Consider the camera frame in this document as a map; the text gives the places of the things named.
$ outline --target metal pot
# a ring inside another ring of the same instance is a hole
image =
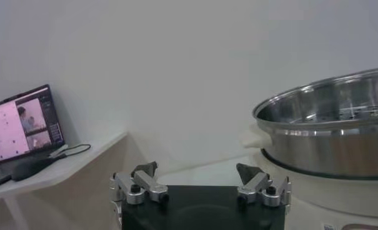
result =
[[[378,179],[378,69],[317,81],[254,109],[246,147],[299,173]]]

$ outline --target video call on screen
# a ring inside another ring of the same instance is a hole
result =
[[[62,142],[50,91],[0,105],[0,161]]]

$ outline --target screw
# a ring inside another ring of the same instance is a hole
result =
[[[138,186],[137,184],[133,184],[131,186],[131,193],[139,193],[141,190],[140,186]]]
[[[275,187],[272,187],[272,186],[269,186],[269,187],[266,189],[266,194],[268,194],[268,195],[275,195],[275,194],[276,194],[276,188],[275,188]]]

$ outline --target black cable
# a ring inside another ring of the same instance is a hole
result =
[[[90,144],[78,144],[77,146],[69,147],[69,148],[67,148],[67,149],[62,150],[61,152],[58,153],[58,155],[57,155],[56,157],[60,156],[60,155],[61,155],[63,152],[65,152],[65,151],[72,150],[72,149],[76,149],[76,148],[80,148],[80,147],[83,147],[83,146],[86,147],[86,148],[83,149],[83,150],[80,150],[80,151],[78,151],[78,152],[74,152],[74,153],[71,153],[71,154],[68,154],[68,155],[67,155],[67,154],[64,154],[64,155],[65,155],[65,156],[73,156],[73,155],[77,155],[77,154],[79,154],[79,153],[86,152],[87,150],[89,150],[89,149],[91,148],[91,145],[90,145]]]

